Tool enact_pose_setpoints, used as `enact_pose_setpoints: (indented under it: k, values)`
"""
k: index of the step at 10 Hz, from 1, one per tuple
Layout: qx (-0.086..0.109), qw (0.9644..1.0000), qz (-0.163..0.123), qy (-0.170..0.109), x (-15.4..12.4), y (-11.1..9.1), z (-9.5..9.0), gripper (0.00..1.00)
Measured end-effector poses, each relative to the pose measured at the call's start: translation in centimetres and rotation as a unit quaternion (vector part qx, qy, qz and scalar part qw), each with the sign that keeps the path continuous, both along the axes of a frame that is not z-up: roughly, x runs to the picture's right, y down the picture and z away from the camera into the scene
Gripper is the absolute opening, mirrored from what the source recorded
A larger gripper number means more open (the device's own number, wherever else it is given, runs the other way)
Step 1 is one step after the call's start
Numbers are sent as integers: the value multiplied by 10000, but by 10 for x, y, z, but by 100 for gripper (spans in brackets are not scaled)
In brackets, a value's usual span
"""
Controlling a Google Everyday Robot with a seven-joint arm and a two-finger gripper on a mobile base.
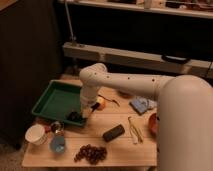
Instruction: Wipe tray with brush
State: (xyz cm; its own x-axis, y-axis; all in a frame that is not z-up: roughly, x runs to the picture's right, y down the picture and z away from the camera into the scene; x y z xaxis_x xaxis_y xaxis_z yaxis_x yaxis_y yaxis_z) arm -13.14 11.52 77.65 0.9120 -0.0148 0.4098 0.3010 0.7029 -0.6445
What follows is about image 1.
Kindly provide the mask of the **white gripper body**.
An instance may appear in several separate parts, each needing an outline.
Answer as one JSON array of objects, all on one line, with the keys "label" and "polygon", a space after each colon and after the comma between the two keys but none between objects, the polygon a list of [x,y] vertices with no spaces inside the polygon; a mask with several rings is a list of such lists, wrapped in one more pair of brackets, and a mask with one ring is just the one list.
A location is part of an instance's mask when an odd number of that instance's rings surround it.
[{"label": "white gripper body", "polygon": [[96,98],[80,97],[81,113],[83,118],[88,118],[92,113],[92,107],[96,104]]}]

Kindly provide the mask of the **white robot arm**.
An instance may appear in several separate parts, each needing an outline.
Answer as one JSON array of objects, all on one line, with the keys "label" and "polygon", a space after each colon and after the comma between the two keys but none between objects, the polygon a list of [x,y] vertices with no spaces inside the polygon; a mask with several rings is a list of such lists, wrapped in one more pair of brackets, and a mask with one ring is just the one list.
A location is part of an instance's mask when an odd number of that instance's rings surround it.
[{"label": "white robot arm", "polygon": [[101,87],[157,102],[157,170],[213,171],[213,86],[194,75],[110,73],[102,63],[83,68],[80,101],[94,105]]}]

